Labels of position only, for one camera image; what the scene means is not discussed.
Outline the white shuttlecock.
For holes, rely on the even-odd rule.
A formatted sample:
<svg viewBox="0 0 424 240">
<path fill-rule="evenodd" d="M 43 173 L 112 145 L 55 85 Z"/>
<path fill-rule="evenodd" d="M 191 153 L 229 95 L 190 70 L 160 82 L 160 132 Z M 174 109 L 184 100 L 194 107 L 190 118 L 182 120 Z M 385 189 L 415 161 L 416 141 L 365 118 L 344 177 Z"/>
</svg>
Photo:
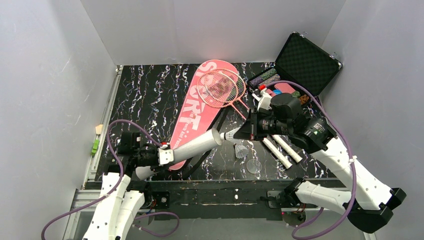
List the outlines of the white shuttlecock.
<svg viewBox="0 0 424 240">
<path fill-rule="evenodd" d="M 242 139 L 234 138 L 235 133 L 239 129 L 240 129 L 240 127 L 237 127 L 237 128 L 234 128 L 234 129 L 232 129 L 230 131 L 220 133 L 221 140 L 223 140 L 223 141 L 226 140 L 226 141 L 229 141 L 229 142 L 231 142 L 233 144 L 242 145 L 243 144 L 243 140 Z"/>
<path fill-rule="evenodd" d="M 242 144 L 234 144 L 234 153 L 237 159 L 243 159 L 249 154 L 249 150 Z"/>
</svg>

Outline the clear round tube lid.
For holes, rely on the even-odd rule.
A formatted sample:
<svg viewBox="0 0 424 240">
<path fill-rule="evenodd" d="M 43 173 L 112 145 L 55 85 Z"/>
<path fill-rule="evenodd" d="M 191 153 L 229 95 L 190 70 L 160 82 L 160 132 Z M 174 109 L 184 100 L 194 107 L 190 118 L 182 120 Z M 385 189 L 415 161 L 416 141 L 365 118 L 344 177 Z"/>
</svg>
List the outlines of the clear round tube lid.
<svg viewBox="0 0 424 240">
<path fill-rule="evenodd" d="M 262 170 L 262 164 L 257 159 L 250 159 L 246 163 L 246 169 L 251 174 L 259 174 L 260 171 Z"/>
</svg>

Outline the pink badminton racket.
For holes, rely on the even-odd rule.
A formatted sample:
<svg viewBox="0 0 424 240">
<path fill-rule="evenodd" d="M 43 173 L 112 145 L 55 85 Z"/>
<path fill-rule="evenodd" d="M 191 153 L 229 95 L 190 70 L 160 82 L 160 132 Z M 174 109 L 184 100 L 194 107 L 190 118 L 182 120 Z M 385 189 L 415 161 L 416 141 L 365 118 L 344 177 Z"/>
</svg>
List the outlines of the pink badminton racket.
<svg viewBox="0 0 424 240">
<path fill-rule="evenodd" d="M 200 86 L 198 86 L 198 94 L 208 106 L 213 108 L 232 106 L 243 119 L 246 118 L 234 106 L 234 102 L 239 101 L 248 109 L 248 106 L 241 100 L 245 92 L 246 84 L 243 79 L 234 71 L 223 68 L 218 68 L 202 75 Z M 271 137 L 296 163 L 300 163 L 303 160 L 280 135 L 271 135 Z M 269 150 L 272 151 L 275 149 L 277 153 L 280 153 L 269 140 L 264 139 L 263 142 Z"/>
<path fill-rule="evenodd" d="M 206 105 L 217 109 L 230 106 L 244 120 L 247 119 L 235 106 L 235 102 L 239 102 L 249 110 L 242 101 L 246 84 L 238 73 L 223 68 L 215 69 L 200 76 L 196 89 L 198 96 Z"/>
</svg>

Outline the white shuttlecock tube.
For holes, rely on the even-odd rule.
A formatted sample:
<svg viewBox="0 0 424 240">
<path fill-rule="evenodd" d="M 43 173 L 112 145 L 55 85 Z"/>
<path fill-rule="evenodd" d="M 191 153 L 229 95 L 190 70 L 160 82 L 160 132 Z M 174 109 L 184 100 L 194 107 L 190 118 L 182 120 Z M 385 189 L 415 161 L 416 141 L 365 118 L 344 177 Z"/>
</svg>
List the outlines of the white shuttlecock tube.
<svg viewBox="0 0 424 240">
<path fill-rule="evenodd" d="M 157 166 L 153 169 L 150 169 L 147 166 L 137 167 L 135 169 L 135 174 L 139 179 L 145 180 L 163 169 L 167 170 L 180 162 L 221 146 L 222 143 L 223 140 L 221 140 L 220 133 L 216 129 L 212 128 L 193 140 L 172 149 L 174 156 L 173 163 L 169 163 L 165 166 Z"/>
</svg>

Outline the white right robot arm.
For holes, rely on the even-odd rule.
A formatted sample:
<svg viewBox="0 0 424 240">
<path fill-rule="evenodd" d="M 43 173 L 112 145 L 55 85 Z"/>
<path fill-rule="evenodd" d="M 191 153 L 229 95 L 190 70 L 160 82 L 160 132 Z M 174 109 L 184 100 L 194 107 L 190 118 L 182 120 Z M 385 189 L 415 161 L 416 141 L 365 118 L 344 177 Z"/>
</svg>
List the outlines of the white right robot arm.
<svg viewBox="0 0 424 240">
<path fill-rule="evenodd" d="M 300 101 L 291 94 L 278 94 L 265 107 L 251 109 L 234 138 L 263 141 L 271 135 L 287 136 L 292 144 L 326 165 L 348 188 L 338 191 L 298 177 L 276 197 L 278 203 L 322 207 L 371 234 L 388 224 L 393 210 L 407 196 L 401 188 L 391 188 L 373 176 L 349 152 L 341 135 L 323 119 L 306 115 Z"/>
</svg>

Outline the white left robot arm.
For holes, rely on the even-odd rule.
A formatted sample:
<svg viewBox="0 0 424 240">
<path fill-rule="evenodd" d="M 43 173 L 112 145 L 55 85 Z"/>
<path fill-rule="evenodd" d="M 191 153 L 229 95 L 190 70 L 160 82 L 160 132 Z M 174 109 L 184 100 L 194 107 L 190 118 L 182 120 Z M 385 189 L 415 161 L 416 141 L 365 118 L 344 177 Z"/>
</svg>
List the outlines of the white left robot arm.
<svg viewBox="0 0 424 240">
<path fill-rule="evenodd" d="M 102 177 L 100 201 L 95 203 L 91 222 L 83 235 L 84 240 L 124 240 L 143 205 L 153 206 L 152 191 L 146 182 L 136 187 L 132 175 L 136 168 L 145 168 L 148 175 L 157 168 L 173 162 L 174 154 L 165 142 L 156 145 L 141 143 L 141 133 L 121 135 L 115 153 L 126 157 L 127 163 L 110 167 Z"/>
</svg>

